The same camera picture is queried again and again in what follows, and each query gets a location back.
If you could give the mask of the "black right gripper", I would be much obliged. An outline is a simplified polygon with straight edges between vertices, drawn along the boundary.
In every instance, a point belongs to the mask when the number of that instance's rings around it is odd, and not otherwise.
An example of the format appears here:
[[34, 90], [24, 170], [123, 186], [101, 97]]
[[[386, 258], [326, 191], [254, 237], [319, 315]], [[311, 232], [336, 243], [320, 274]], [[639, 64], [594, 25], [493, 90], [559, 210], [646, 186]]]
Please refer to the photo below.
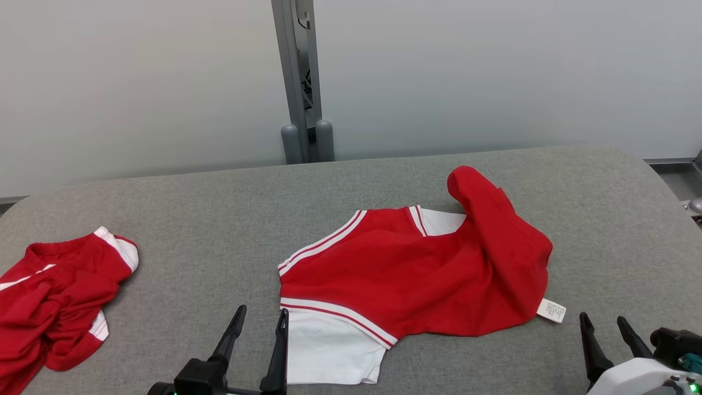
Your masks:
[[[634, 331], [625, 317], [617, 317], [622, 339], [629, 346], [634, 358], [655, 358], [670, 368], [700, 368], [701, 337], [689, 330], [659, 328], [650, 337], [654, 353]], [[586, 376], [591, 390], [595, 383], [614, 363], [604, 354], [595, 337], [595, 327], [587, 315], [580, 313], [582, 352], [586, 364]]]

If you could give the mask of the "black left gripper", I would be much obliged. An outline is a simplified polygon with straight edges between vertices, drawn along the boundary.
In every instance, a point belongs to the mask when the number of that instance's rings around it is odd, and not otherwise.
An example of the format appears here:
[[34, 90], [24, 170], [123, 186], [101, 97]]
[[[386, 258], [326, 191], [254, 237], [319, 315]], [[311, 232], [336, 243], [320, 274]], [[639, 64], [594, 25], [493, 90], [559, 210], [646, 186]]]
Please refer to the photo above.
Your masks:
[[231, 318], [209, 360], [192, 358], [174, 379], [176, 394], [260, 394], [287, 392], [289, 312], [283, 308], [274, 330], [275, 344], [268, 372], [261, 379], [260, 391], [230, 388], [226, 378], [231, 354], [242, 333], [247, 313], [241, 305]]

